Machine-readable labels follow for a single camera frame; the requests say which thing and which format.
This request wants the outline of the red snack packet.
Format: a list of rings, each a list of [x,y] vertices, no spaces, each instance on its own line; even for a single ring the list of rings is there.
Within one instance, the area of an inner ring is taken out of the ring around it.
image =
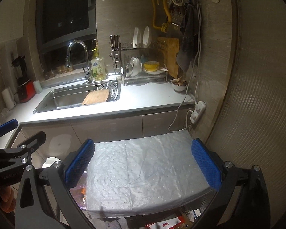
[[[151,223],[145,226],[147,229],[173,229],[178,228],[185,223],[183,216],[175,217],[172,219],[167,219],[160,222]]]

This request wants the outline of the trash bin with purple bag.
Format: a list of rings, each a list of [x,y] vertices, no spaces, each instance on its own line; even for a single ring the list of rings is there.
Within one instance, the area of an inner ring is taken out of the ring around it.
[[[84,171],[77,185],[70,189],[70,193],[81,210],[86,210],[87,171]]]

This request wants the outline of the red kitchen appliance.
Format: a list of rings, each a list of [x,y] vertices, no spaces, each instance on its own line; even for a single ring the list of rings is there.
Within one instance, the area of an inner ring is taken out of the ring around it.
[[[28,80],[17,88],[18,99],[20,103],[28,102],[36,95],[33,81]]]

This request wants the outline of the steel kitchen sink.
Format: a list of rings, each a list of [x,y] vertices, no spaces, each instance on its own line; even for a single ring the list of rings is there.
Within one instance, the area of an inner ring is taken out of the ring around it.
[[[98,86],[108,82],[108,81],[98,81],[94,83],[83,83],[78,85],[72,85],[63,88],[56,88],[50,91],[45,98],[38,104],[38,106],[33,111],[34,114],[56,111],[61,109],[69,109],[82,106],[82,102],[85,97],[95,90],[97,90]]]

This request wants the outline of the white paper towel roll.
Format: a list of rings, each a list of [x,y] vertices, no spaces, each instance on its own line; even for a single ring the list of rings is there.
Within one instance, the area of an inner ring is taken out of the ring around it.
[[[2,98],[4,100],[4,103],[6,104],[6,108],[8,110],[13,109],[16,106],[16,102],[14,101],[13,94],[11,92],[11,89],[9,87],[6,87],[2,92]]]

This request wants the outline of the white cup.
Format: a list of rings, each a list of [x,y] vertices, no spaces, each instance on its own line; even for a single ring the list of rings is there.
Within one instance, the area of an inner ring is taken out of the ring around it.
[[[42,87],[41,87],[39,80],[34,81],[33,86],[34,86],[36,94],[40,94],[42,92]]]

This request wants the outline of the white bubble sheet mat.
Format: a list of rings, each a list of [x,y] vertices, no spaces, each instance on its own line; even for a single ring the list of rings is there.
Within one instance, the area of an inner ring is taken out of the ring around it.
[[[181,207],[211,187],[187,131],[95,144],[86,209],[94,218],[154,214]]]

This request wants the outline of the white power strip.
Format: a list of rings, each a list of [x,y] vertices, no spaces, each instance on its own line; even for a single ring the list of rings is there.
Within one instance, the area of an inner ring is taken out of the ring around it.
[[[204,101],[199,101],[198,104],[196,104],[194,111],[191,112],[191,123],[195,124],[196,122],[198,122],[205,110],[206,103]]]

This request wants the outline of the round wooden board in sink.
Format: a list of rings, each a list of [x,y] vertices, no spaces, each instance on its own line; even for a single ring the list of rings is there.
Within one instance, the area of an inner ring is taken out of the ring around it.
[[[95,90],[90,92],[82,102],[83,106],[106,102],[109,97],[109,90]]]

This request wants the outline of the steel colander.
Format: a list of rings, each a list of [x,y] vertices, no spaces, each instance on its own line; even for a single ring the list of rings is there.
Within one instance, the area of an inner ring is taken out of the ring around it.
[[[119,97],[119,85],[117,81],[108,81],[98,86],[97,90],[108,90],[107,101],[116,101]]]

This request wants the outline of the chrome faucet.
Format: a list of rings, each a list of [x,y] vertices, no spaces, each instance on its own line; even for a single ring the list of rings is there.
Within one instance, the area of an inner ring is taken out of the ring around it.
[[[85,79],[89,83],[92,83],[93,75],[89,61],[88,48],[82,40],[75,39],[68,44],[65,67],[72,70],[81,67],[85,74]]]

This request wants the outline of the white bowl on counter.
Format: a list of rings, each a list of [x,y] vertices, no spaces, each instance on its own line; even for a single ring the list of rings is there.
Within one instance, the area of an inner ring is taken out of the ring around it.
[[[183,92],[187,88],[187,81],[180,78],[171,80],[171,86],[176,92]]]

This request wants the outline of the dish soap bottle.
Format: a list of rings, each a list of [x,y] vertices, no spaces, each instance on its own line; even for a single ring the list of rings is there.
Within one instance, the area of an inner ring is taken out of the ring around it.
[[[100,57],[98,48],[93,50],[93,58],[91,60],[92,74],[96,81],[106,79],[106,70],[104,59]]]

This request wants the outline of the steel dish rack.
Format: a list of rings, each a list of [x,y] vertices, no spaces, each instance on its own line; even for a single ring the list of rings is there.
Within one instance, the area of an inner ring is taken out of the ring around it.
[[[110,57],[112,58],[113,72],[119,77],[123,86],[168,80],[164,55],[157,43],[152,43],[148,48],[143,46],[132,48],[121,43],[112,43]],[[146,61],[158,61],[159,69],[146,71],[143,67]]]

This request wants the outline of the yellow bowl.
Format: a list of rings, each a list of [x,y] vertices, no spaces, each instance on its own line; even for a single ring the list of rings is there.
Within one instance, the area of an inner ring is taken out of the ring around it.
[[[158,61],[146,61],[143,67],[146,71],[157,71],[160,67],[160,63]]]

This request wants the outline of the wooden cutting board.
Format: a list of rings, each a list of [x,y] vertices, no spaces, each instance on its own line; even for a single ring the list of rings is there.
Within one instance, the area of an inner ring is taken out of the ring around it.
[[[179,52],[178,38],[157,38],[158,47],[162,50],[164,55],[164,64],[168,69],[168,74],[176,79],[178,77],[179,66],[176,62],[176,57]]]

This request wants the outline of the dark hanging towel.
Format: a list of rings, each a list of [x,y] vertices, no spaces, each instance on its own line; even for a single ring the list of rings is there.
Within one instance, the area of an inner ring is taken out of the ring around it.
[[[198,56],[198,3],[188,3],[183,20],[180,23],[182,40],[176,62],[182,71],[187,72]]]

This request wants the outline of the yellow gas pipe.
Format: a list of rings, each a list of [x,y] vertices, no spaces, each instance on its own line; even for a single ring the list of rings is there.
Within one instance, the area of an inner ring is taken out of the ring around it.
[[[155,30],[166,34],[173,19],[169,10],[168,0],[162,0],[162,5],[158,4],[159,0],[151,1],[153,6],[152,26]]]

